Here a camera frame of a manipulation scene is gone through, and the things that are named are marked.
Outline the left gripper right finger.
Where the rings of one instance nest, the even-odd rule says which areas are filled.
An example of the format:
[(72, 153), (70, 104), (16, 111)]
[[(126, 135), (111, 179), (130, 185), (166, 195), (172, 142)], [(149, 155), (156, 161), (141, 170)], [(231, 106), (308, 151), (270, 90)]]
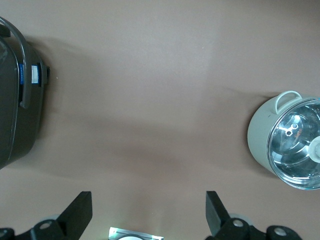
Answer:
[(270, 225), (262, 232), (244, 219), (231, 216), (216, 191), (206, 192), (205, 217), (211, 232), (205, 240), (301, 240), (291, 228)]

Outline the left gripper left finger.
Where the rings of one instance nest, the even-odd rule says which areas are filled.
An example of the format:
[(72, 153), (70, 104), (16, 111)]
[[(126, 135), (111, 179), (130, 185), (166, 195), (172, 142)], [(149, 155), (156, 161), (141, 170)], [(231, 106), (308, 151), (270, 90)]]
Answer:
[(0, 228), (0, 240), (79, 240), (92, 217), (92, 193), (82, 191), (57, 219), (40, 221), (19, 235), (12, 228)]

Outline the glass pot lid with knob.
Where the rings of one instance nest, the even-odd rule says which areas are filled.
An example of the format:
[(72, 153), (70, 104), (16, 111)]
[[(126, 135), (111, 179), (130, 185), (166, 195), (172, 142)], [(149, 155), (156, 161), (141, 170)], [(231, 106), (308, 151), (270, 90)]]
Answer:
[(281, 115), (270, 133), (267, 156), (283, 182), (320, 189), (320, 98), (297, 103)]

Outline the dark rice cooker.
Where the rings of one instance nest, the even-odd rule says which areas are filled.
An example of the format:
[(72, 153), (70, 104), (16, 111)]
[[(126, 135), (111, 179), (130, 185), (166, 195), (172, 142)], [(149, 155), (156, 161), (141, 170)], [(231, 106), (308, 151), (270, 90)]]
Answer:
[(49, 75), (38, 51), (0, 16), (0, 170), (32, 149)]

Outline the brown table cover sheet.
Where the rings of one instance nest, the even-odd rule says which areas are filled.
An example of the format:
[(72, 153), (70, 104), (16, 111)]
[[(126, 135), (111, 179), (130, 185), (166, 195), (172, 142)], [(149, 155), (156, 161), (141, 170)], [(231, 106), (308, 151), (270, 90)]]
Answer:
[(251, 156), (256, 109), (320, 96), (320, 0), (0, 0), (50, 66), (32, 150), (0, 170), (0, 228), (60, 214), (82, 191), (110, 227), (204, 240), (206, 191), (261, 231), (320, 240), (320, 190)]

